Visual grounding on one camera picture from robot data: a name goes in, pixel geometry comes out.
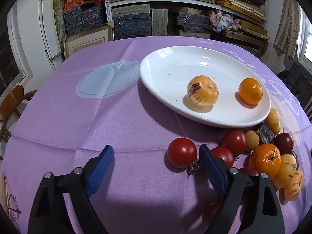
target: table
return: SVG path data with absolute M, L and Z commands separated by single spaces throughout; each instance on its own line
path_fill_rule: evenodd
M 294 151 L 305 173 L 305 186 L 296 201 L 285 202 L 277 192 L 286 234 L 296 229 L 312 201 L 312 127 L 299 102 L 263 63 L 238 46 L 161 36 L 118 40 L 79 51 L 27 105 L 7 144 L 1 169 L 8 192 L 16 196 L 22 212 L 18 219 L 22 234 L 27 233 L 43 174 L 63 175 L 84 166 L 106 144 L 114 148 L 115 159 L 90 200 L 110 234 L 204 233 L 207 224 L 202 213 L 217 195 L 203 173 L 187 179 L 185 171 L 172 168 L 165 153 L 169 143 L 181 136 L 197 147 L 206 143 L 214 148 L 226 130 L 176 114 L 147 91 L 138 75 L 139 63 L 147 54 L 178 45 L 205 47 L 234 57 L 265 83 L 282 128 L 295 138 Z M 242 167 L 246 158 L 242 155 L 234 166 Z M 66 204 L 74 229 L 80 233 L 68 196 Z M 238 230 L 239 212 L 230 233 Z

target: blue gripper pad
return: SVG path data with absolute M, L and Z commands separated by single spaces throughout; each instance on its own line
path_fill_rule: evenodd
M 91 195 L 97 193 L 99 187 L 109 170 L 114 159 L 114 150 L 111 146 L 108 147 L 106 152 L 100 157 L 97 165 L 93 168 L 88 176 L 88 184 L 85 190 L 85 195 L 90 198 Z
M 227 193 L 227 174 L 225 170 L 228 167 L 223 159 L 213 157 L 208 147 L 204 144 L 199 148 L 199 161 L 200 167 L 204 168 L 206 175 L 208 176 L 208 179 L 213 186 L 213 189 L 217 193 L 225 196 Z M 218 161 L 221 166 L 225 165 L 225 169 L 221 170 L 215 161 Z

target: plate rim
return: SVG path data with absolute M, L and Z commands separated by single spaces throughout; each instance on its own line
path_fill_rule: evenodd
M 143 76 L 143 62 L 144 60 L 147 59 L 147 57 L 155 52 L 158 52 L 160 50 L 164 50 L 167 48 L 180 48 L 180 47 L 194 47 L 194 48 L 199 48 L 199 49 L 205 49 L 205 50 L 209 50 L 209 51 L 213 51 L 213 52 L 217 52 L 220 53 L 222 55 L 226 55 L 228 57 L 230 57 L 231 59 L 241 63 L 242 65 L 244 65 L 246 68 L 248 68 L 254 75 L 255 75 L 255 79 L 261 84 L 262 88 L 264 88 L 264 92 L 267 93 L 268 97 L 269 97 L 269 108 L 264 116 L 264 118 L 261 117 L 261 119 L 257 119 L 256 121 L 252 121 L 252 122 L 244 122 L 244 123 L 240 123 L 238 124 L 237 122 L 224 122 L 224 121 L 218 121 L 216 119 L 208 119 L 206 117 L 201 116 L 199 113 L 197 113 L 197 115 L 192 115 L 192 114 L 188 114 L 187 112 L 181 110 L 181 108 L 179 107 L 179 105 L 175 104 L 174 102 L 170 101 L 169 102 L 171 104 L 168 104 L 165 100 L 163 100 L 163 95 L 162 94 L 158 94 L 158 92 L 156 91 L 152 91 L 151 87 L 149 85 L 149 83 L 146 82 L 146 79 Z M 229 56 L 228 54 L 224 54 L 222 52 L 219 52 L 217 50 L 213 50 L 210 48 L 205 48 L 205 47 L 199 47 L 199 46 L 187 46 L 187 45 L 182 45 L 182 46 L 169 46 L 169 47 L 164 47 L 164 48 L 160 48 L 158 50 L 155 50 L 149 54 L 147 54 L 141 61 L 140 63 L 140 67 L 139 67 L 139 74 L 140 74 L 140 79 L 142 81 L 142 83 L 144 84 L 144 86 L 146 87 L 146 89 L 154 96 L 156 97 L 161 103 L 163 103 L 165 106 L 167 106 L 169 109 L 175 111 L 176 113 L 191 119 L 193 121 L 202 123 L 202 124 L 206 124 L 206 125 L 211 125 L 214 127 L 220 127 L 220 128 L 248 128 L 248 127 L 252 127 L 256 124 L 261 123 L 262 121 L 264 121 L 266 119 L 266 117 L 269 115 L 269 112 L 271 110 L 271 99 L 270 99 L 270 94 L 268 89 L 266 88 L 265 84 L 262 82 L 262 80 L 259 78 L 259 76 L 252 70 L 250 69 L 248 66 L 246 66 L 244 63 L 242 63 L 241 61 Z

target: white wall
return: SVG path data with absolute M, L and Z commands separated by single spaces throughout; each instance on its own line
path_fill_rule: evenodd
M 269 0 L 268 2 L 268 19 L 266 30 L 270 37 L 269 46 L 266 53 L 260 60 L 267 65 L 275 74 L 280 73 L 285 69 L 290 69 L 293 64 L 285 54 L 278 52 L 273 48 L 274 40 L 280 25 L 284 0 Z
M 25 92 L 38 90 L 53 72 L 45 53 L 40 30 L 39 0 L 18 0 L 17 17 L 21 43 L 33 77 L 24 86 Z

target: framed picture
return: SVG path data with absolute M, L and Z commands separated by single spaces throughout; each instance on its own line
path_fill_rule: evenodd
M 65 60 L 81 49 L 114 40 L 113 29 L 114 22 L 109 22 L 65 38 Z

